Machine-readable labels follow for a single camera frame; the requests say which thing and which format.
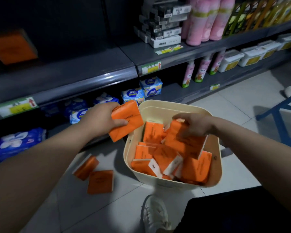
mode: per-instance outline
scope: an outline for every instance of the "white plastic container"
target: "white plastic container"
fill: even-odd
[[[260,60],[265,59],[269,56],[271,56],[272,54],[274,54],[274,52],[277,50],[277,48],[281,45],[281,43],[273,41],[273,40],[268,40],[268,41],[264,41],[258,44],[258,46],[263,47],[266,52],[264,54],[264,56],[262,56],[260,58]]]
[[[169,124],[172,117],[181,112],[201,113],[212,116],[207,110],[186,104],[179,104],[167,101],[147,100],[141,103],[139,110],[144,122],[153,121],[157,123]],[[137,179],[148,185],[159,185],[168,188],[177,188],[182,190],[190,190],[198,187],[212,187],[219,183],[222,176],[221,152],[219,140],[214,135],[209,135],[204,146],[204,150],[212,153],[212,162],[209,173],[209,179],[203,186],[182,183],[158,177],[150,176],[141,172],[136,172],[131,168],[131,162],[135,157],[136,145],[142,139],[143,126],[137,128],[128,135],[124,148],[124,161],[130,170],[134,173]]]
[[[286,50],[291,48],[291,33],[279,35],[277,42],[281,43],[277,50]]]
[[[225,52],[225,56],[221,61],[218,71],[220,73],[223,73],[227,70],[233,69],[242,57],[244,57],[244,53],[241,53],[238,50],[234,49],[228,50],[227,52]]]
[[[266,49],[261,46],[252,46],[241,49],[241,52],[244,53],[244,57],[240,59],[238,65],[245,67],[257,63],[265,55]]]

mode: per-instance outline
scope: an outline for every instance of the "sanitary pad package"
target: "sanitary pad package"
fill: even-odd
[[[79,111],[81,109],[87,109],[88,105],[85,100],[80,98],[73,98],[68,100],[64,104],[64,116],[69,119],[72,111]]]
[[[137,101],[137,104],[140,105],[145,101],[145,95],[141,88],[129,89],[127,91],[122,91],[121,96],[123,98],[124,103],[130,100]]]
[[[148,78],[140,81],[145,97],[156,96],[162,93],[162,81],[158,77]]]
[[[53,117],[60,113],[60,108],[58,103],[53,103],[47,106],[43,106],[40,108],[45,114],[46,117]]]
[[[80,119],[84,116],[84,114],[89,110],[88,109],[81,109],[79,111],[72,111],[70,114],[70,123],[76,124],[80,121]]]
[[[103,92],[101,94],[101,96],[97,97],[93,101],[93,103],[94,103],[94,105],[96,105],[96,104],[99,104],[99,103],[106,103],[106,102],[111,102],[111,101],[120,103],[120,101],[118,100],[118,98],[112,97],[112,96],[108,95],[107,93]]]
[[[0,162],[45,140],[46,130],[34,128],[0,138]]]

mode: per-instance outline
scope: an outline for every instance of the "beige plastic bin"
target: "beige plastic bin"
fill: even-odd
[[[181,112],[193,112],[201,113],[205,115],[211,115],[207,110],[192,106],[179,104],[167,101],[157,101],[157,100],[147,100],[140,104],[139,110],[143,121],[153,121],[158,123],[163,123],[164,126],[171,122],[171,118]],[[148,185],[160,185],[169,188],[179,188],[179,189],[195,189],[200,186],[187,184],[172,180],[161,179],[158,177],[150,176],[141,172],[136,172],[131,168],[131,162],[135,157],[136,145],[142,139],[143,126],[134,130],[128,135],[125,148],[124,148],[124,161],[130,170],[134,173],[137,179]],[[209,135],[206,140],[204,150],[211,152],[212,163],[209,174],[208,182],[202,187],[212,187],[219,183],[222,176],[222,165],[221,165],[221,152],[219,147],[219,139],[214,135]]]

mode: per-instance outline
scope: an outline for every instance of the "tiled floor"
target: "tiled floor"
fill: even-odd
[[[279,140],[272,116],[259,122],[254,117],[283,101],[280,91],[288,85],[291,85],[291,62],[218,91],[192,105]],[[291,111],[282,111],[282,114],[291,134]],[[124,141],[115,144],[105,142],[79,154],[22,233],[143,232],[140,212],[149,194],[155,194],[165,201],[169,219],[175,227],[191,198],[260,185],[233,154],[222,159],[223,175],[215,187],[197,188],[194,191],[153,188],[138,182],[126,167],[123,148]],[[71,175],[74,167],[88,153],[97,156],[100,162],[98,169],[115,171],[113,193],[87,195],[87,181],[82,182]]]

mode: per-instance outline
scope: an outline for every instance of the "right hand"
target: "right hand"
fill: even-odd
[[[215,117],[198,113],[179,113],[173,116],[173,119],[184,119],[189,128],[181,136],[207,136],[213,133]]]

